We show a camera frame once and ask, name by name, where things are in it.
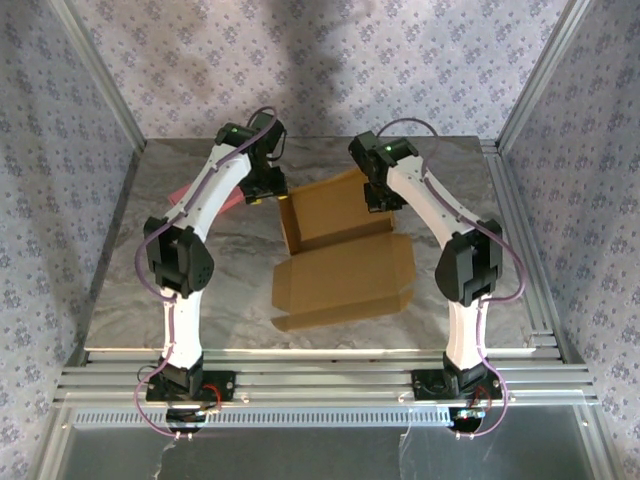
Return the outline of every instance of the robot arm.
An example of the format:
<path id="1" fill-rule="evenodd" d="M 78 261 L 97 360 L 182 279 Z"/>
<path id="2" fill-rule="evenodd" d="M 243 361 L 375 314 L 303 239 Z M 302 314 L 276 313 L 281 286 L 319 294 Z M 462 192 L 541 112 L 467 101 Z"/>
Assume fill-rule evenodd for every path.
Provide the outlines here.
<path id="1" fill-rule="evenodd" d="M 187 193 L 162 219 L 150 217 L 144 226 L 146 237 L 168 219 L 178 217 L 168 230 L 149 243 L 147 257 L 162 295 L 167 298 L 176 295 L 175 303 L 164 304 L 163 358 L 167 358 L 171 347 L 171 316 L 174 338 L 171 356 L 161 375 L 188 398 L 193 398 L 202 384 L 200 301 L 214 270 L 213 258 L 204 245 L 211 224 L 236 186 L 242 190 L 247 203 L 287 195 L 280 168 L 269 164 L 269 155 L 284 134 L 280 122 L 247 150 L 221 164 L 222 159 L 265 128 L 271 118 L 260 113 L 248 127 L 235 124 L 223 127 L 211 155 Z"/>
<path id="2" fill-rule="evenodd" d="M 462 389 L 484 374 L 476 332 L 478 305 L 481 298 L 495 289 L 496 280 L 502 274 L 502 250 L 452 215 L 426 187 L 422 181 L 423 159 L 408 140 L 402 138 L 383 144 L 367 132 L 353 140 L 349 152 L 369 179 L 365 185 L 369 210 L 397 210 L 408 203 L 433 231 L 442 248 L 435 277 L 438 288 L 449 301 L 450 333 L 444 356 L 445 371 L 456 377 Z M 430 171 L 425 173 L 433 189 L 461 216 L 501 234 L 497 222 L 482 222 L 455 200 Z M 481 315 L 486 317 L 486 314 L 485 303 Z M 484 347 L 484 331 L 480 333 L 480 346 Z"/>

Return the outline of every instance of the open cardboard box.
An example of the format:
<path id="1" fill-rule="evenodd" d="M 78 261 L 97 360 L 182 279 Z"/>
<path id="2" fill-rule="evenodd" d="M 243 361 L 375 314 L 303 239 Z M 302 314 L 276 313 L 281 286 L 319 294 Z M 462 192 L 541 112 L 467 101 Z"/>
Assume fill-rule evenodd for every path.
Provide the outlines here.
<path id="1" fill-rule="evenodd" d="M 396 313 L 415 279 L 411 239 L 393 233 L 393 213 L 369 213 L 357 169 L 280 199 L 291 258 L 273 272 L 272 319 L 281 331 Z"/>

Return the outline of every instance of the cardboard box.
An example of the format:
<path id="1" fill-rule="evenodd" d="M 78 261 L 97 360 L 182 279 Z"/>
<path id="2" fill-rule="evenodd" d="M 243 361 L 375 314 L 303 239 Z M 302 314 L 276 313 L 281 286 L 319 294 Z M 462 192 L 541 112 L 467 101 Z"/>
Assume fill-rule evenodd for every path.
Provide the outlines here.
<path id="1" fill-rule="evenodd" d="M 391 212 L 369 213 L 366 177 L 353 170 L 292 190 L 279 200 L 292 257 L 273 272 L 281 331 L 399 312 L 413 296 L 410 237 L 393 233 Z"/>

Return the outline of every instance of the marble tabletop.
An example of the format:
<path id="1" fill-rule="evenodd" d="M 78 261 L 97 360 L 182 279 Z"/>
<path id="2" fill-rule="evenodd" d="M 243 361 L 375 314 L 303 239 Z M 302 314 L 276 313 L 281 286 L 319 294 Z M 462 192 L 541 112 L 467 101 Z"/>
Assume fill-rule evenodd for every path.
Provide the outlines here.
<path id="1" fill-rule="evenodd" d="M 280 160 L 290 187 L 331 177 L 355 163 L 350 138 L 289 138 Z M 432 139 L 411 141 L 421 151 Z M 159 348 L 163 344 L 162 306 L 138 282 L 133 258 L 150 216 L 163 216 L 167 196 L 195 178 L 212 140 L 150 140 L 140 161 L 106 279 L 96 303 L 85 348 Z M 443 137 L 431 170 L 464 205 L 481 217 L 500 218 L 493 185 L 475 137 Z M 426 348 L 444 349 L 448 309 L 434 280 L 440 258 L 435 237 L 409 207 L 396 212 L 396 230 L 413 239 L 417 277 L 409 307 L 395 315 L 336 326 L 283 333 L 271 318 L 283 312 L 271 305 L 273 268 L 288 257 L 275 199 L 237 205 L 216 218 L 206 245 L 216 270 L 201 307 L 203 348 Z M 505 255 L 496 296 L 517 286 Z M 530 333 L 522 302 L 492 306 L 487 319 L 489 347 L 521 347 Z"/>

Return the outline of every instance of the patterned wall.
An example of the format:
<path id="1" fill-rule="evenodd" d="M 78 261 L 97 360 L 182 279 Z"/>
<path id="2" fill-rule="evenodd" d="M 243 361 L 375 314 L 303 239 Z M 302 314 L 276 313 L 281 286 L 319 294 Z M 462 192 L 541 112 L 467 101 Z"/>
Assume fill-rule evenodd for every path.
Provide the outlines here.
<path id="1" fill-rule="evenodd" d="M 595 4 L 508 157 L 560 318 L 640 479 L 640 4 Z"/>
<path id="2" fill-rule="evenodd" d="M 132 149 L 44 0 L 1 2 L 0 478 L 23 478 Z"/>
<path id="3" fill-rule="evenodd" d="M 413 115 L 495 138 L 565 3 L 76 0 L 149 138 L 211 137 L 264 104 L 294 135 Z"/>

